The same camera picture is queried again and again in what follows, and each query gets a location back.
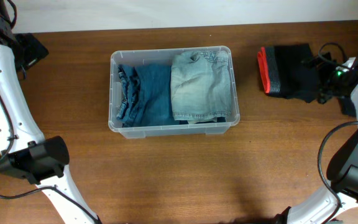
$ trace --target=white wall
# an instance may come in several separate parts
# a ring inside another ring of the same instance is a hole
[[[14,0],[14,32],[358,19],[358,0]]]

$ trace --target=folded clothing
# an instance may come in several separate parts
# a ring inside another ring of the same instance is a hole
[[[188,51],[173,58],[173,118],[189,123],[231,114],[229,56],[223,51]]]
[[[117,119],[124,128],[180,124],[172,115],[167,65],[119,65],[123,99]]]
[[[320,85],[318,72],[301,63],[312,56],[309,44],[262,47],[258,63],[265,93],[307,103],[316,99]]]

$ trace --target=red fabric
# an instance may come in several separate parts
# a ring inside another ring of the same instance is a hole
[[[269,69],[267,67],[267,61],[266,61],[265,47],[262,47],[261,51],[258,52],[258,63],[259,63],[260,77],[262,78],[262,83],[264,84],[265,93],[269,93],[270,79],[269,79]]]

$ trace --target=clear plastic container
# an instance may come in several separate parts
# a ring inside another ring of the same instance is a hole
[[[171,126],[149,126],[138,128],[122,128],[122,122],[118,121],[116,115],[121,106],[122,85],[118,77],[118,65],[131,66],[159,63],[171,65],[173,57],[189,50],[223,50],[229,54],[229,74],[231,80],[231,116],[226,118],[225,123],[209,124],[180,124]],[[147,136],[166,136],[174,134],[224,134],[231,126],[240,121],[240,111],[237,99],[236,82],[234,81],[234,70],[231,51],[228,47],[195,47],[187,49],[162,49],[162,50],[122,50],[111,55],[110,71],[110,105],[109,105],[109,127],[112,131],[121,133],[125,138],[145,138]]]

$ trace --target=wooden table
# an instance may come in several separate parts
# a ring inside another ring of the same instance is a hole
[[[264,95],[261,46],[336,41],[358,53],[358,21],[37,34],[50,55],[21,82],[46,138],[60,135],[72,176],[104,223],[217,223],[270,218],[322,182],[316,157],[325,134],[353,118],[336,100],[306,104]],[[124,139],[108,128],[110,56],[117,50],[226,45],[232,51],[240,123],[226,134]],[[355,130],[334,135],[324,168]],[[0,175],[0,193],[33,189]],[[358,208],[339,216],[358,223]],[[0,200],[0,223],[62,223],[44,194]]]

